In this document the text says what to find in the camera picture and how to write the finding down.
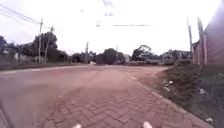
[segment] tree canopy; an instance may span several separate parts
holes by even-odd
[[[132,54],[132,60],[134,61],[145,61],[147,58],[152,56],[151,48],[147,45],[141,45],[135,49]]]
[[[106,64],[114,64],[117,60],[117,51],[113,48],[105,49],[103,52],[104,55],[104,62]]]

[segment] power line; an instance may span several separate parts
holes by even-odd
[[[6,14],[4,14],[4,13],[1,13],[1,12],[0,12],[0,14],[2,14],[2,15],[5,16],[5,17],[8,17],[8,18],[11,19],[11,20],[14,20],[15,22],[17,22],[17,23],[19,23],[19,24],[22,24],[22,25],[26,26],[25,24],[21,23],[20,21],[14,19],[14,18],[12,18],[12,17],[10,17],[10,16],[8,16],[8,15],[6,15]]]
[[[32,21],[30,21],[30,20],[27,20],[27,19],[25,19],[25,18],[23,18],[23,17],[20,17],[19,15],[16,15],[16,14],[14,14],[14,13],[12,13],[12,12],[8,12],[8,11],[2,10],[2,9],[0,9],[0,11],[2,11],[2,12],[4,12],[4,13],[7,13],[8,15],[10,14],[10,15],[12,15],[12,16],[15,16],[16,18],[19,18],[19,19],[21,19],[21,20],[25,20],[25,21],[27,21],[27,22],[29,22],[29,23],[37,24],[37,23],[34,23],[34,22],[32,22]]]
[[[2,5],[2,4],[0,4],[0,6],[3,7],[3,8],[5,8],[5,9],[8,10],[8,11],[14,13],[15,15],[17,15],[17,17],[19,17],[19,18],[21,18],[21,19],[23,19],[23,20],[26,20],[26,21],[28,21],[28,22],[33,22],[33,23],[38,23],[38,24],[39,24],[39,22],[33,20],[32,18],[30,18],[30,17],[28,17],[28,16],[25,16],[25,15],[19,13],[19,12],[16,12],[16,11],[14,11],[14,10],[12,10],[12,9],[10,9],[10,8],[8,8],[8,7],[4,6],[4,5]]]

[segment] utility pole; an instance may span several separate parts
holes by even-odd
[[[189,33],[189,40],[190,40],[190,53],[191,53],[191,62],[194,62],[194,49],[193,49],[193,43],[192,43],[192,33],[191,33],[191,25],[189,24],[189,20],[187,17],[187,28],[188,28],[188,33]]]
[[[51,29],[50,29],[50,35],[48,36],[48,41],[47,41],[46,49],[45,49],[45,55],[44,55],[45,62],[47,62],[47,51],[48,51],[49,43],[50,43],[50,40],[51,40],[51,34],[53,33],[53,31],[54,31],[54,27],[52,26]]]
[[[204,30],[201,19],[198,17],[198,31],[199,31],[199,63],[200,67],[203,68],[205,64],[205,51],[204,51]]]
[[[86,53],[85,53],[85,63],[88,63],[88,49],[89,49],[89,42],[86,43]]]
[[[116,48],[117,54],[116,54],[116,62],[118,61],[118,46]]]
[[[43,27],[43,18],[41,18],[41,22],[40,22],[40,32],[39,32],[39,49],[38,49],[38,59],[39,59],[39,63],[41,62],[40,50],[41,50],[41,31],[42,31],[42,27]]]

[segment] house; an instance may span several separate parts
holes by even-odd
[[[169,50],[162,54],[164,64],[174,64],[179,62],[190,62],[190,52],[182,50]]]
[[[202,32],[203,39],[193,44],[193,63],[224,65],[224,2]]]

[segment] road marking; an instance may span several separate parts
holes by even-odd
[[[138,80],[138,78],[131,76],[129,73],[126,73],[126,75],[131,78],[132,80]]]

